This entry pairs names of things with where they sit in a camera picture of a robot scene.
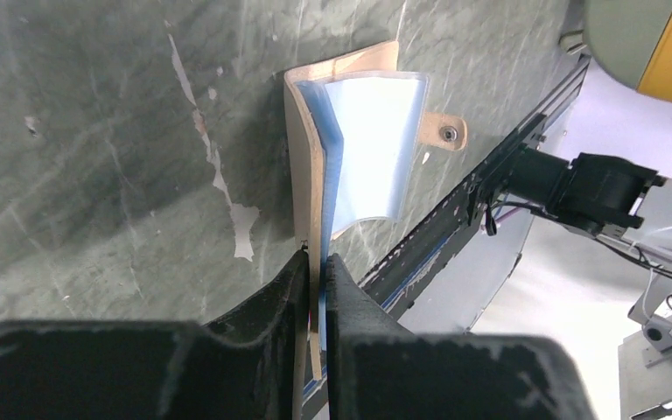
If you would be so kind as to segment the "beige leather card holder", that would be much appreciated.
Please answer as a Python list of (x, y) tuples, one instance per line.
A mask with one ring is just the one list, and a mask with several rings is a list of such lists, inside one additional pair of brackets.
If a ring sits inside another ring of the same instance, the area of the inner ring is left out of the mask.
[(460, 151), (468, 125), (425, 108), (426, 73), (398, 69), (395, 40), (288, 70), (283, 77), (296, 239), (309, 266), (313, 376), (326, 349), (331, 241), (367, 220), (397, 221), (419, 144)]

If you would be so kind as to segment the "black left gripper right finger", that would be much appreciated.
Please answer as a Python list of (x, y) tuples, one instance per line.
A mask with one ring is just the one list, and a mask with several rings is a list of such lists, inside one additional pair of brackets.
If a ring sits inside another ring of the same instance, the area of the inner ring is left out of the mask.
[(325, 263), (329, 414), (333, 419), (591, 419), (571, 357), (527, 335), (415, 334)]

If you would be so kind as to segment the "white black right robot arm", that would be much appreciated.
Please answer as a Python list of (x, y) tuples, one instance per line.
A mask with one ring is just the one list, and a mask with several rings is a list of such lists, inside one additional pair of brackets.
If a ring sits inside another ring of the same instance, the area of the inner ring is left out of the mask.
[(479, 170), (475, 201), (529, 210), (672, 279), (672, 178), (624, 158), (523, 149)]

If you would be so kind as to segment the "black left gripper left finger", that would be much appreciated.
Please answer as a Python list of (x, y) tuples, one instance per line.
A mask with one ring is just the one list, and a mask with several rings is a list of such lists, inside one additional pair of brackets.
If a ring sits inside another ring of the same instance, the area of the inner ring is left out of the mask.
[(308, 256), (194, 321), (0, 322), (0, 419), (297, 419)]

